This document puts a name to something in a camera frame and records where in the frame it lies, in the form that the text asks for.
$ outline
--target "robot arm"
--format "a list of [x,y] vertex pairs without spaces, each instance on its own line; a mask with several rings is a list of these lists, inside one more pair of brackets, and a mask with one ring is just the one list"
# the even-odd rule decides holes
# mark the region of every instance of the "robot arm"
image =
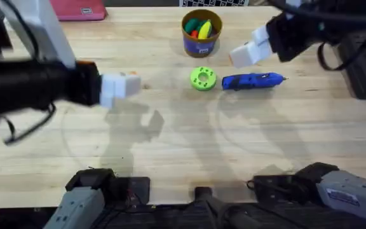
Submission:
[[323,46],[326,43],[338,45],[349,34],[366,32],[366,1],[269,2],[283,12],[253,31],[252,41],[230,53],[235,67],[256,64],[273,53],[278,54],[281,62],[288,62],[315,43],[322,43],[318,58],[326,70],[341,70],[355,59],[356,56],[352,56],[351,60],[332,69],[324,61]]
[[[76,61],[49,0],[0,0],[0,9],[32,58],[4,60],[0,55],[0,118],[25,108],[46,112],[46,118],[21,134],[8,121],[17,142],[44,125],[54,114],[53,104],[67,100],[83,106],[111,108],[113,98],[138,93],[136,74],[101,75],[93,62]],[[11,48],[0,13],[0,54]]]

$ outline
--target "cable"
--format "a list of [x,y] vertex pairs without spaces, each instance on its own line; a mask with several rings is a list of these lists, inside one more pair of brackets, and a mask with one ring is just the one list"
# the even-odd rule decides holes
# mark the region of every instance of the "cable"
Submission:
[[188,203],[185,208],[183,208],[183,210],[180,210],[180,214],[176,215],[175,217],[175,226],[173,227],[174,229],[179,229],[179,222],[180,222],[180,217],[182,217],[183,213],[192,205],[194,204],[197,204],[197,203],[200,203],[200,202],[203,202],[205,203],[204,200],[201,200],[201,199],[198,199],[198,200],[193,200],[192,202]]
[[18,136],[16,135],[15,126],[12,123],[12,121],[7,119],[7,117],[3,117],[8,123],[11,132],[11,137],[4,140],[4,143],[7,146],[9,146],[28,137],[31,133],[35,132],[37,129],[48,123],[48,121],[51,120],[51,117],[53,117],[55,113],[56,113],[56,106],[53,103],[51,103],[48,108],[48,115],[45,118],[43,118],[39,123],[35,124],[33,127],[29,128],[28,130],[24,131]]
[[[255,181],[254,180],[249,180],[249,181],[247,181],[247,188],[249,189],[249,190],[252,190],[252,191],[255,191],[255,188],[254,187],[251,187],[250,186],[250,183],[255,183]],[[274,187],[274,186],[271,186],[271,185],[268,185],[268,184],[264,184],[264,183],[260,183],[261,185],[264,185],[264,186],[267,186],[267,187],[270,187],[270,188],[273,188],[274,190],[276,190],[276,191],[280,191],[280,192],[282,192],[283,190],[281,189],[281,188],[279,188],[278,189],[278,187]],[[271,214],[274,214],[275,216],[278,216],[279,218],[281,218],[281,219],[283,219],[283,220],[285,220],[285,221],[288,221],[289,223],[291,223],[291,224],[293,224],[293,225],[295,225],[295,226],[297,226],[297,227],[299,227],[299,228],[302,228],[302,229],[308,229],[308,227],[306,226],[306,225],[302,225],[302,224],[300,224],[300,223],[298,223],[298,222],[296,222],[296,221],[294,221],[293,219],[290,219],[290,218],[288,218],[288,217],[286,217],[286,216],[282,216],[281,214],[279,214],[279,213],[277,213],[277,212],[275,212],[275,211],[272,211],[271,209],[267,209],[267,208],[265,208],[265,207],[262,207],[262,206],[260,206],[259,204],[255,204],[255,205],[252,205],[253,207],[256,207],[256,208],[258,208],[259,210],[262,210],[262,211],[266,211],[266,212],[269,212],[269,213],[271,213]]]
[[262,207],[262,206],[260,206],[259,204],[252,205],[252,207],[256,207],[256,208],[258,208],[259,210],[262,210],[262,211],[265,211],[265,212],[269,212],[269,213],[271,213],[271,214],[274,214],[275,216],[278,216],[279,218],[281,218],[281,219],[283,219],[283,220],[287,221],[288,223],[290,223],[290,224],[292,224],[292,225],[297,226],[298,228],[302,228],[302,229],[309,229],[309,227],[308,227],[308,226],[303,225],[303,224],[301,224],[301,223],[298,223],[298,222],[294,221],[293,219],[290,219],[290,218],[288,218],[288,217],[286,217],[286,216],[283,216],[283,215],[281,215],[281,214],[277,213],[276,211],[273,211],[273,210],[271,210],[271,209],[267,209],[267,208],[265,208],[265,207]]
[[365,50],[366,50],[366,40],[358,47],[354,54],[352,54],[348,59],[342,63],[340,66],[332,68],[325,61],[325,57],[323,54],[324,45],[326,42],[323,42],[317,49],[317,58],[320,65],[327,71],[340,71],[347,68],[350,64],[352,64]]
[[128,210],[129,208],[131,207],[131,197],[129,197],[128,196],[128,205],[123,209],[123,210],[121,210],[121,211],[119,211],[117,214],[115,214],[113,217],[111,217],[108,221],[107,221],[107,223],[104,225],[104,227],[103,227],[103,229],[106,229],[107,228],[107,226],[109,225],[109,223],[112,221],[112,220],[114,220],[114,219],[116,219],[122,212],[125,212],[126,210]]
[[324,12],[303,10],[291,6],[281,0],[268,0],[268,3],[281,11],[301,17],[306,17],[308,19],[314,19],[319,20],[321,22],[329,22],[337,24],[354,24],[354,25],[366,26],[366,16],[351,16],[340,13],[335,14],[335,13],[324,13]]
[[29,26],[25,23],[24,19],[20,15],[17,7],[15,7],[15,5],[10,0],[2,0],[2,2],[4,2],[12,10],[12,12],[15,14],[16,18],[18,19],[19,23],[24,28],[24,31],[26,32],[26,35],[28,36],[28,38],[33,46],[33,50],[34,50],[33,59],[38,60],[39,59],[39,45],[37,44],[35,35],[32,33]]

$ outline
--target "label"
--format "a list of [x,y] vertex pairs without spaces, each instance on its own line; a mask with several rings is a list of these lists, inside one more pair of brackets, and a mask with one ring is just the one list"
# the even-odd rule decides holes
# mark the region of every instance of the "label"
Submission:
[[183,40],[184,40],[184,48],[186,48],[186,50],[188,50],[191,53],[198,53],[198,54],[210,53],[214,49],[215,41],[212,41],[210,43],[198,43],[195,41],[191,41],[186,37],[183,37]]
[[91,8],[82,8],[81,13],[82,14],[92,14],[93,10]]
[[327,195],[334,200],[339,200],[355,206],[360,206],[360,203],[355,195],[345,193],[343,191],[333,190],[331,188],[326,188],[326,191]]

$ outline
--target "cup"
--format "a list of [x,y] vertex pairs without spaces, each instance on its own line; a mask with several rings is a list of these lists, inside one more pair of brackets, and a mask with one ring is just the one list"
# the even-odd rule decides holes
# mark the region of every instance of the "cup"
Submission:
[[[199,21],[211,20],[214,35],[207,39],[192,38],[190,34],[186,33],[184,26],[192,18],[197,18]],[[208,56],[214,49],[215,42],[218,40],[222,30],[221,18],[210,10],[200,9],[193,10],[186,14],[182,20],[182,32],[184,50],[186,53],[194,58],[203,58]]]

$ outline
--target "black cable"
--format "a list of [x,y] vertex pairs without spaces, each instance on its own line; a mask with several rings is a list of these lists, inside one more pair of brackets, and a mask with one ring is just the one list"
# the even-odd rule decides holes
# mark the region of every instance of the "black cable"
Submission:
[[336,24],[353,24],[366,26],[366,16],[351,16],[340,13],[325,13],[296,8],[281,0],[268,0],[268,3],[285,13],[306,17],[307,19]]
[[28,38],[33,46],[33,50],[34,50],[33,59],[38,60],[39,59],[39,45],[37,44],[35,35],[32,33],[29,26],[25,23],[24,19],[20,15],[17,7],[15,7],[15,5],[10,0],[2,0],[2,1],[12,10],[12,12],[15,14],[16,18],[18,19],[19,23],[24,28],[24,31],[26,32],[26,35],[28,36]]
[[267,209],[267,208],[265,208],[265,207],[262,207],[262,206],[260,206],[259,204],[252,205],[252,207],[256,207],[256,208],[258,208],[259,210],[262,210],[262,211],[265,211],[265,212],[269,212],[269,213],[271,213],[271,214],[274,214],[275,216],[277,216],[277,217],[279,217],[279,218],[281,218],[281,219],[285,220],[286,222],[288,222],[288,223],[290,223],[290,224],[292,224],[292,225],[297,226],[298,228],[301,228],[301,229],[309,229],[309,227],[308,227],[308,226],[303,225],[303,224],[301,224],[301,223],[298,223],[298,222],[294,221],[293,219],[290,219],[290,218],[288,218],[288,217],[286,217],[286,216],[283,216],[283,215],[281,215],[281,214],[277,213],[276,211],[273,211],[273,210],[271,210],[271,209]]
[[[255,181],[253,181],[253,180],[247,181],[247,188],[249,190],[255,191],[255,188],[254,187],[251,187],[250,186],[250,183],[255,183]],[[260,184],[261,185],[264,185],[264,186],[267,186],[267,187],[270,187],[270,188],[273,188],[274,190],[276,190],[275,188],[278,188],[278,187],[270,186],[270,185],[264,184],[264,183],[260,183]],[[294,221],[293,219],[290,219],[290,218],[288,218],[286,216],[282,216],[281,214],[279,214],[279,213],[277,213],[277,212],[275,212],[275,211],[273,211],[271,209],[267,209],[265,207],[262,207],[259,204],[255,204],[255,205],[252,205],[252,206],[258,208],[259,210],[262,210],[262,211],[265,211],[265,212],[269,212],[271,214],[274,214],[275,216],[277,216],[277,217],[279,217],[279,218],[281,218],[281,219],[283,219],[283,220],[285,220],[285,221],[287,221],[287,222],[289,222],[289,223],[291,223],[291,224],[293,224],[293,225],[295,225],[295,226],[297,226],[299,228],[308,229],[308,227],[306,225],[302,225],[302,224]]]
[[51,120],[51,117],[53,117],[55,112],[56,112],[56,106],[53,103],[51,103],[49,105],[49,108],[48,108],[47,116],[45,118],[43,118],[39,123],[35,124],[33,127],[31,127],[28,130],[24,131],[20,135],[16,135],[15,126],[13,125],[13,123],[9,119],[7,119],[6,117],[3,117],[7,121],[8,126],[10,128],[10,132],[11,132],[11,137],[4,140],[4,143],[6,145],[10,145],[10,144],[14,144],[14,143],[16,143],[18,141],[21,141],[22,139],[28,137],[30,134],[35,132],[37,129],[39,129],[40,127],[42,127],[46,123],[48,123],[48,121]]
[[231,217],[231,213],[234,211],[242,211],[246,212],[247,210],[241,206],[240,204],[226,204],[224,205],[221,210],[217,213],[217,227],[220,229],[224,228],[224,222],[226,218]]
[[129,208],[131,207],[131,197],[129,197],[128,196],[128,205],[123,209],[123,210],[121,210],[121,211],[119,211],[117,214],[115,214],[113,217],[111,217],[108,221],[107,221],[107,223],[104,225],[104,227],[103,227],[103,229],[106,229],[107,228],[107,226],[109,225],[109,223],[112,221],[112,220],[114,220],[114,219],[116,219],[122,212],[125,212],[126,210],[128,210]]
[[366,50],[366,40],[360,45],[360,47],[358,47],[358,49],[355,51],[354,54],[352,54],[350,57],[348,57],[348,59],[346,61],[344,61],[344,63],[342,63],[340,66],[338,67],[330,67],[327,62],[325,61],[325,57],[323,54],[323,50],[324,50],[324,45],[326,44],[326,42],[322,43],[318,49],[317,49],[317,58],[318,58],[318,62],[320,63],[320,65],[327,71],[340,71],[340,70],[344,70],[345,68],[347,68],[350,64],[352,64],[365,50]]
[[204,204],[206,204],[206,203],[205,203],[205,201],[204,201],[204,200],[201,200],[201,199],[199,199],[199,200],[193,200],[192,202],[188,203],[188,204],[185,206],[185,208],[183,208],[183,210],[180,210],[180,214],[176,215],[176,217],[175,217],[175,226],[174,226],[174,228],[175,228],[175,229],[179,229],[180,217],[182,217],[182,216],[183,216],[183,213],[184,213],[184,212],[185,212],[189,207],[191,207],[192,205],[197,204],[197,203],[200,203],[200,202],[203,202]]

